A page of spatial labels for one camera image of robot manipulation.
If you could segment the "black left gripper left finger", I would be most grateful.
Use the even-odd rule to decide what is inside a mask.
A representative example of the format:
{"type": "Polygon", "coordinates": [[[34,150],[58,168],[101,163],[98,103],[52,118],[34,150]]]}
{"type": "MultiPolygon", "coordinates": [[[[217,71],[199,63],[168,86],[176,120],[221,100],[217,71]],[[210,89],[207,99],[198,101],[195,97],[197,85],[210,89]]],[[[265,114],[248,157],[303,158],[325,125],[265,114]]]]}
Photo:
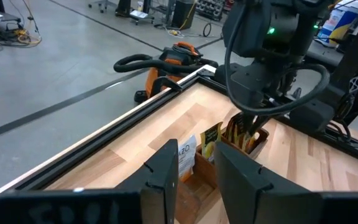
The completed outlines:
{"type": "Polygon", "coordinates": [[[0,196],[0,224],[174,224],[178,142],[168,140],[113,189],[15,191],[0,196]]]}

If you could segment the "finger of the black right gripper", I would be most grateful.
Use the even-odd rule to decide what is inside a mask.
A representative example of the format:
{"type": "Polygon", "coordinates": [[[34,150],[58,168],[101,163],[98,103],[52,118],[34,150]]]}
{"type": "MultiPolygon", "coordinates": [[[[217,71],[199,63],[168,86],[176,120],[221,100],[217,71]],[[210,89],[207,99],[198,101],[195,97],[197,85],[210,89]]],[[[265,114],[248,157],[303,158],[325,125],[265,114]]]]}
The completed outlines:
{"type": "Polygon", "coordinates": [[[258,116],[252,125],[252,135],[258,132],[271,118],[272,116],[258,116]]]}
{"type": "Polygon", "coordinates": [[[246,133],[250,126],[254,122],[254,116],[252,114],[246,114],[241,112],[238,118],[238,131],[240,133],[246,133]]]}

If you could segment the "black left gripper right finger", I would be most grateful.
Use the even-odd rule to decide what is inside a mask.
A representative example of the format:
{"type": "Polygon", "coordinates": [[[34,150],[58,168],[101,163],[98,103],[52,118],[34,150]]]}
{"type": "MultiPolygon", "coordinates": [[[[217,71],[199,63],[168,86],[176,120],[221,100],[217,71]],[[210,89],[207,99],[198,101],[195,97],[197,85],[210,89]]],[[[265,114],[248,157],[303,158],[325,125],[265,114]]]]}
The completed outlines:
{"type": "Polygon", "coordinates": [[[358,192],[310,191],[226,143],[215,147],[230,224],[358,224],[358,192]]]}

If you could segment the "green tea packet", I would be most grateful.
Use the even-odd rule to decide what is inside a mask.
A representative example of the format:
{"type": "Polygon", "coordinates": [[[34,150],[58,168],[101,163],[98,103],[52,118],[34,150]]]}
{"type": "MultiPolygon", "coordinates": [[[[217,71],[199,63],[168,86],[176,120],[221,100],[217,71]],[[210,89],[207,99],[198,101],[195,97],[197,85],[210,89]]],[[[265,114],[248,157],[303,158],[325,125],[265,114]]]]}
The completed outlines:
{"type": "Polygon", "coordinates": [[[214,145],[221,140],[221,125],[219,122],[200,134],[201,136],[201,155],[209,162],[214,162],[214,145]]]}

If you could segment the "white orange Tazo tea packet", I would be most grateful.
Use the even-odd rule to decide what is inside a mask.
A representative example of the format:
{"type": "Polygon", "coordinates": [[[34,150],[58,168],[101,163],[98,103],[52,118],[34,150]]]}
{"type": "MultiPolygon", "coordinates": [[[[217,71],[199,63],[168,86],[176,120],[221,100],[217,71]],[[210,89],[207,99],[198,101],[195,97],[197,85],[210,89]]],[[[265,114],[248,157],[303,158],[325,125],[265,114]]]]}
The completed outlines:
{"type": "Polygon", "coordinates": [[[178,177],[181,182],[185,182],[193,174],[195,165],[197,141],[195,135],[191,135],[178,148],[178,177]]]}

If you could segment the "brown wooden tea organizer box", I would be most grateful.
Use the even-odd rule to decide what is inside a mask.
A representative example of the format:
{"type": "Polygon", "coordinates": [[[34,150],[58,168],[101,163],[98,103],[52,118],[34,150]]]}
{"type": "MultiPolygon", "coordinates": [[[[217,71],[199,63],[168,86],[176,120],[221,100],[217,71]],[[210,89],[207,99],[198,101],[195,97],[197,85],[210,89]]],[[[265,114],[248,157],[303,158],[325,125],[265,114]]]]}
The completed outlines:
{"type": "MultiPolygon", "coordinates": [[[[269,132],[263,128],[254,134],[253,148],[245,153],[226,138],[227,126],[221,130],[221,141],[243,155],[255,159],[265,146],[269,132]]],[[[216,183],[214,164],[201,155],[201,145],[196,148],[193,174],[178,183],[175,205],[175,224],[229,224],[221,194],[216,183]]]]}

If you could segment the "orange black shop vacuum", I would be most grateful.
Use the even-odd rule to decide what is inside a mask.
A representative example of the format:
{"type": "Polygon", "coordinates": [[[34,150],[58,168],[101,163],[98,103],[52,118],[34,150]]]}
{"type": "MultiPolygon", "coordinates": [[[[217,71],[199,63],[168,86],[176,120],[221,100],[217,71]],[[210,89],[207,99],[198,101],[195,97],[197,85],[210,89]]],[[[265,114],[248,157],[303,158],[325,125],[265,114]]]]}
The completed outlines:
{"type": "Polygon", "coordinates": [[[146,79],[145,90],[137,90],[134,94],[134,101],[136,103],[142,103],[150,98],[154,81],[157,78],[168,77],[174,82],[178,82],[204,65],[210,65],[214,68],[218,67],[217,62],[203,58],[203,54],[187,42],[177,42],[170,48],[165,47],[158,59],[174,65],[196,66],[196,68],[190,72],[168,73],[161,68],[152,67],[146,79]]]}

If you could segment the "white blue wipes canister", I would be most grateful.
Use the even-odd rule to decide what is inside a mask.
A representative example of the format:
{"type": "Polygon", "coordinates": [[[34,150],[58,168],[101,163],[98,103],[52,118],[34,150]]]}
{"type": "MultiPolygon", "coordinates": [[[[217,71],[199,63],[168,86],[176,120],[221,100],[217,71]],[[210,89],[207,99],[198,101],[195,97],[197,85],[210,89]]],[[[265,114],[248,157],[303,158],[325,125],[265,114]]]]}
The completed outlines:
{"type": "Polygon", "coordinates": [[[347,42],[347,36],[357,27],[358,0],[338,0],[314,41],[325,47],[337,49],[347,42]]]}

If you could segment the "black trash bin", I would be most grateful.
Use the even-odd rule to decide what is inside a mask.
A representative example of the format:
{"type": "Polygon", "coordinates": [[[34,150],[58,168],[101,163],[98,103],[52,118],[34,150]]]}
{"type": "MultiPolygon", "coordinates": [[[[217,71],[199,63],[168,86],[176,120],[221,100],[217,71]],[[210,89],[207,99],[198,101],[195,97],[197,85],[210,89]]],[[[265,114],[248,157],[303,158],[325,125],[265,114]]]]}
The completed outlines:
{"type": "Polygon", "coordinates": [[[171,26],[180,30],[192,26],[195,15],[196,0],[175,0],[171,26]]]}

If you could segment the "black aluminium table frame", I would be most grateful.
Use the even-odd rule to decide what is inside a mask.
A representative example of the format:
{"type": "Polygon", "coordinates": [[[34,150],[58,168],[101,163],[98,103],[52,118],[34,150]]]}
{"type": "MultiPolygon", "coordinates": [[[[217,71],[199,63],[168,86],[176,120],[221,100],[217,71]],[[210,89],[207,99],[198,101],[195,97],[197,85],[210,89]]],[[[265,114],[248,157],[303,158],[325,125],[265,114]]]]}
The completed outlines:
{"type": "MultiPolygon", "coordinates": [[[[169,139],[199,136],[238,112],[217,84],[202,84],[196,75],[184,82],[185,91],[159,93],[1,187],[0,194],[115,187],[169,139]]],[[[284,122],[271,120],[265,128],[267,144],[257,162],[310,190],[358,190],[358,159],[284,122]]]]}

